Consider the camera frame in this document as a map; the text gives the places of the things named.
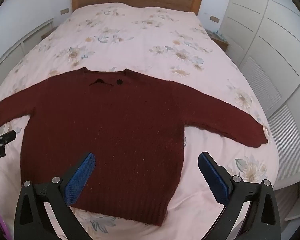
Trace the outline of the dark red knit sweater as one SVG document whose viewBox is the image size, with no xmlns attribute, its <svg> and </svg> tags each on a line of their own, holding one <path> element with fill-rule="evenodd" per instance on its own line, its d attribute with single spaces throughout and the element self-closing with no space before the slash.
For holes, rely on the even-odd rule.
<svg viewBox="0 0 300 240">
<path fill-rule="evenodd" d="M 96 167 L 75 206 L 156 226 L 180 181 L 185 127 L 253 148 L 268 142 L 262 125 L 231 104 L 128 69 L 81 68 L 0 101 L 0 127 L 22 116 L 22 180 L 46 182 L 91 152 Z"/>
</svg>

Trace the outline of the right wooden nightstand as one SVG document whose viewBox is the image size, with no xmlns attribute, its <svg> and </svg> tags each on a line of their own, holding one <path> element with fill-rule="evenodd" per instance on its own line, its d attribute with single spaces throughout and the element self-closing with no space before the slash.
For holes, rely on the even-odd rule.
<svg viewBox="0 0 300 240">
<path fill-rule="evenodd" d="M 217 35 L 216 33 L 210 31 L 210 30 L 205 30 L 208 34 L 208 36 L 211 38 L 211 40 L 213 40 L 217 45 L 220 46 L 220 48 L 224 51 L 226 51 L 227 47 L 228 47 L 228 43 L 226 42 L 225 39 L 221 38 L 219 35 Z"/>
</svg>

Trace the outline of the white wardrobe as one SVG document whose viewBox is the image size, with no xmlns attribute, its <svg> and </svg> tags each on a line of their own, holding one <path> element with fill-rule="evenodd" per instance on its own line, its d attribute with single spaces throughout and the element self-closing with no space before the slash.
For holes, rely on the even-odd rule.
<svg viewBox="0 0 300 240">
<path fill-rule="evenodd" d="M 299 9 L 292 0 L 230 0 L 220 32 L 277 145 L 275 189 L 300 182 Z"/>
</svg>

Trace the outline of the floral pink bedspread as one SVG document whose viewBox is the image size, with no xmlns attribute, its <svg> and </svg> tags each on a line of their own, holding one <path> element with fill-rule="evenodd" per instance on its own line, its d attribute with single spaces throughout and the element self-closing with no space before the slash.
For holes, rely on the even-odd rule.
<svg viewBox="0 0 300 240">
<path fill-rule="evenodd" d="M 49 77 L 86 67 L 130 69 L 193 87 L 253 116 L 268 143 L 249 148 L 217 134 L 188 127 L 181 181 L 161 227 L 74 209 L 93 239 L 200 239 L 222 210 L 197 165 L 209 152 L 244 181 L 275 182 L 279 154 L 266 115 L 249 83 L 213 42 L 193 13 L 134 8 L 122 3 L 77 9 L 50 36 L 9 68 L 0 101 Z"/>
</svg>

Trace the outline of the left wall switch plate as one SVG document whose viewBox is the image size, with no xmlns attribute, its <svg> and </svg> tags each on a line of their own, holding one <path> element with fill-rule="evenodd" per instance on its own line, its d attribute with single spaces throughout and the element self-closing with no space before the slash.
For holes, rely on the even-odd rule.
<svg viewBox="0 0 300 240">
<path fill-rule="evenodd" d="M 64 14 L 67 14 L 67 13 L 69 13 L 69 8 L 65 8 L 65 9 L 62 9 L 62 10 L 60 11 L 60 14 L 61 14 L 61 15 L 64 15 Z"/>
</svg>

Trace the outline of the wall switch plate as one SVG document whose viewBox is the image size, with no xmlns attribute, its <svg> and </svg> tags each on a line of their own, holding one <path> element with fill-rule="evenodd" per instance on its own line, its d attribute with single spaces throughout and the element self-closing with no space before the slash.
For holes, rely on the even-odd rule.
<svg viewBox="0 0 300 240">
<path fill-rule="evenodd" d="M 65 9 L 62 9 L 62 10 L 60 11 L 60 14 L 61 14 L 61 15 L 64 15 L 64 14 L 67 14 L 67 13 L 69 13 L 69 8 L 65 8 Z"/>
<path fill-rule="evenodd" d="M 213 22 L 216 22 L 216 23 L 218 23 L 220 21 L 220 19 L 215 16 L 210 16 L 210 20 Z"/>
</svg>

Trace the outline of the right wall switch plate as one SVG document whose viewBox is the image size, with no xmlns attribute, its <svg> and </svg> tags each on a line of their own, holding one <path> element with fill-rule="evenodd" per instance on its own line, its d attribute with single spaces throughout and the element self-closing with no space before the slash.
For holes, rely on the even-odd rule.
<svg viewBox="0 0 300 240">
<path fill-rule="evenodd" d="M 216 23 L 218 23 L 220 21 L 220 19 L 215 16 L 210 16 L 210 20 L 213 22 L 216 22 Z"/>
</svg>

